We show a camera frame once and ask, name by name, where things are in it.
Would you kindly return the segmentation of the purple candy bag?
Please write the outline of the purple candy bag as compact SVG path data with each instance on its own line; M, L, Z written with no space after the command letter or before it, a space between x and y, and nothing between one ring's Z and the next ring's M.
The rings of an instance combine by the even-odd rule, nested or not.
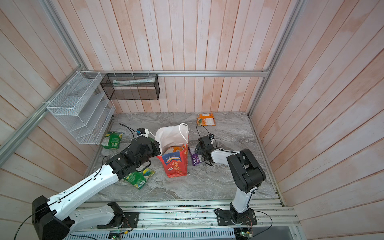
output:
M202 160L200 159L198 154L190 152L190 155L191 155L191 158L192 158L192 165L193 166L196 166L196 165L202 163Z

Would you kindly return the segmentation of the red paper bag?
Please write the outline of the red paper bag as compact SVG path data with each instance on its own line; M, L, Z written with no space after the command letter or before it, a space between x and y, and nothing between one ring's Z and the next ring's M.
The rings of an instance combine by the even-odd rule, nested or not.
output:
M158 159L163 164L169 178L183 177L188 174L188 125L181 123L177 126L160 128L155 140L160 144L161 154Z

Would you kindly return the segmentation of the orange Fox's fruits candy bag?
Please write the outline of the orange Fox's fruits candy bag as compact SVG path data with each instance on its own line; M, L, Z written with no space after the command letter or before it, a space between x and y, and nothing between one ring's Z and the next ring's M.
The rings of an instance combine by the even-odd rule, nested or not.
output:
M182 154L185 155L185 151L186 151L186 145L182 145L182 146L172 146L172 147L169 147L169 148L165 151L165 155L166 155L166 154L170 154L170 153L177 153L177 152L181 152Z

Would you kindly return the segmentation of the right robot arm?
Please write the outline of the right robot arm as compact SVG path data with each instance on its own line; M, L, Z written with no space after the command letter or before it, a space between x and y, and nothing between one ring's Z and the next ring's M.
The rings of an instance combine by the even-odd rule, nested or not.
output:
M219 226L256 225L255 211L250 208L254 192L266 180L266 174L249 149L230 151L213 146L214 135L200 137L195 153L209 164L220 163L229 166L237 186L235 198L229 210L214 210Z

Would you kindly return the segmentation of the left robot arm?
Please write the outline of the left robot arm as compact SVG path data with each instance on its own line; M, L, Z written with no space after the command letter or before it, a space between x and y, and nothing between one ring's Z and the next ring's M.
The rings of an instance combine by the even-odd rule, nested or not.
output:
M150 158L161 154L160 144L138 136L119 154L72 187L54 196L40 196L32 203L32 224L40 240L62 240L67 235L90 227L120 228L125 214L115 203L90 210L78 207L104 188L127 177Z

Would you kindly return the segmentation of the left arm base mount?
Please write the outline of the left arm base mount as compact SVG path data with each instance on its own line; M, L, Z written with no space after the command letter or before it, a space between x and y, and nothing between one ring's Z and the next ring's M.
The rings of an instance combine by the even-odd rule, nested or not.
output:
M112 208L114 217L108 224L97 225L97 229L123 228L128 227L134 229L138 225L139 212L123 212L116 202L108 203Z

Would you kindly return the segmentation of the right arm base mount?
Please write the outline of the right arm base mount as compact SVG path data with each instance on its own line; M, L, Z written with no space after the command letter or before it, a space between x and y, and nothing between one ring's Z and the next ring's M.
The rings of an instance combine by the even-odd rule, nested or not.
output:
M244 213L237 213L234 209L215 209L214 213L219 226L257 225L255 211L252 209L248 209Z

